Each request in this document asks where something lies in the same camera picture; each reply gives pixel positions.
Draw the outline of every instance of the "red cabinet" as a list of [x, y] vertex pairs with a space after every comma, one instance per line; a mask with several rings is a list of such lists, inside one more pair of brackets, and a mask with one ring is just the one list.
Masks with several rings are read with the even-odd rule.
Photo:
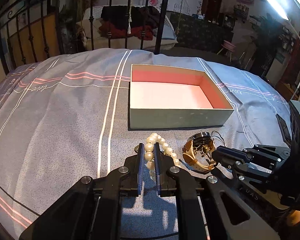
[[222, 0], [202, 0], [201, 13], [208, 21], [217, 21]]

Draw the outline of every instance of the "pearl bracelet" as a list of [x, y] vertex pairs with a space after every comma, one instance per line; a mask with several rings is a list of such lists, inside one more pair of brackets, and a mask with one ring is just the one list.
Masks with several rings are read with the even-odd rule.
[[146, 166], [149, 169], [150, 178], [153, 181], [155, 181], [153, 149], [156, 142], [158, 142], [161, 145], [162, 150], [164, 150], [163, 154], [170, 156], [173, 159], [174, 165], [180, 168], [180, 161], [178, 160], [177, 155], [173, 152], [172, 148], [169, 147], [164, 138], [154, 132], [146, 139], [145, 145], [145, 160], [148, 161]]

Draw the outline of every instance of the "black metal bed frame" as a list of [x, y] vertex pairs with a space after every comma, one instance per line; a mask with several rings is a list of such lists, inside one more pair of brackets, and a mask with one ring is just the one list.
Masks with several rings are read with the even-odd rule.
[[[25, 4], [13, 14], [12, 9], [19, 3], [26, 1]], [[17, 38], [18, 38], [18, 44], [21, 52], [21, 57], [22, 57], [22, 62], [26, 64], [26, 58], [23, 53], [22, 45], [21, 45], [21, 39], [20, 39], [20, 30], [19, 30], [19, 24], [18, 24], [18, 15], [26, 12], [27, 13], [27, 28], [29, 31], [29, 42], [31, 43], [31, 49], [32, 53], [34, 56], [35, 62], [37, 62], [37, 57], [34, 49], [34, 44], [33, 44], [33, 34], [31, 32], [31, 22], [30, 22], [30, 8], [40, 4], [41, 7], [41, 17], [39, 18], [41, 20], [41, 26], [42, 26], [42, 35], [43, 35], [43, 41], [44, 41], [44, 51], [46, 53], [47, 58], [50, 57], [49, 54], [49, 46], [47, 44], [46, 40], [46, 35], [45, 35], [45, 26], [44, 26], [44, 15], [43, 15], [43, 2], [47, 0], [16, 0], [14, 3], [12, 3], [10, 6], [5, 8], [3, 11], [0, 12], [0, 59], [2, 62], [2, 66], [4, 69], [5, 74], [7, 75], [10, 70], [8, 68], [8, 64], [5, 58], [5, 53], [3, 51], [3, 45], [2, 45], [2, 36], [1, 36], [1, 31], [3, 28], [6, 28], [6, 33], [7, 33], [7, 44], [8, 44], [8, 50], [11, 58], [11, 63], [12, 63], [12, 69], [16, 69], [16, 62], [13, 56], [12, 52], [12, 46], [10, 43], [10, 34], [9, 34], [9, 22], [15, 19], [16, 21], [16, 27], [17, 27]], [[126, 13], [126, 37], [125, 37], [125, 49], [127, 49], [127, 43], [128, 43], [128, 20], [129, 20], [129, 7], [130, 7], [130, 1], [128, 0], [127, 3], [127, 13]], [[157, 32], [157, 37], [156, 37], [156, 43], [155, 43], [155, 49], [154, 49], [154, 54], [159, 54], [160, 52], [160, 45], [161, 45], [161, 40], [162, 40], [162, 32], [163, 32], [163, 26], [164, 26], [164, 20], [165, 20], [165, 15], [167, 11], [167, 5], [168, 5], [168, 0], [162, 0], [162, 5], [161, 5], [161, 11], [160, 11], [160, 20], [159, 20], [159, 26], [158, 26], [158, 32]], [[109, 0], [109, 6], [112, 6], [112, 0]], [[93, 0], [90, 0], [90, 30], [91, 30], [91, 47], [92, 50], [94, 50], [94, 40], [93, 40], [93, 20], [94, 17], [92, 15], [92, 7], [93, 7]], [[73, 15], [73, 32], [74, 35], [76, 33], [76, 9], [73, 10], [74, 15]], [[3, 16], [7, 14], [8, 20], [5, 23], [2, 23]], [[140, 49], [143, 49], [143, 41], [144, 41], [144, 36], [145, 36], [145, 23], [146, 19], [144, 18], [143, 22], [143, 28], [142, 28], [142, 33], [141, 33], [141, 44], [140, 44]], [[58, 41], [58, 47], [59, 47], [59, 52], [60, 54], [64, 54], [64, 47], [63, 47], [63, 42], [62, 42], [62, 37], [61, 37], [61, 30], [60, 30], [60, 24], [59, 24], [59, 8], [58, 8], [58, 0], [56, 0], [56, 10], [55, 10], [55, 25], [56, 25], [56, 34], [57, 34], [57, 41]], [[108, 33], [108, 47], [111, 47], [111, 30], [109, 29]]]

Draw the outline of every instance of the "floor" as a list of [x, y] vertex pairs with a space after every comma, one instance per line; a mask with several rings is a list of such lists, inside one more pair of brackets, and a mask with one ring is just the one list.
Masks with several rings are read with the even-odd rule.
[[223, 65], [236, 67], [233, 62], [230, 62], [228, 57], [217, 55], [209, 51], [174, 46], [172, 49], [161, 49], [160, 53], [172, 57], [199, 57], [205, 61], [212, 61]]

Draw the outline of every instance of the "pink stool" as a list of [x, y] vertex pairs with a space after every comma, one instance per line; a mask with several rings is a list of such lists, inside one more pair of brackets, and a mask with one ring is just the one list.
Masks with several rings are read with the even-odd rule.
[[219, 52], [217, 53], [217, 55], [219, 55], [219, 53], [223, 50], [223, 49], [227, 49], [229, 52], [230, 52], [230, 62], [231, 62], [231, 57], [232, 57], [232, 52], [234, 52], [234, 48], [235, 48], [235, 46], [231, 43], [231, 42], [229, 42], [229, 41], [223, 41], [223, 44], [221, 45], [222, 46], [222, 48], [221, 48], [221, 50], [219, 50]]

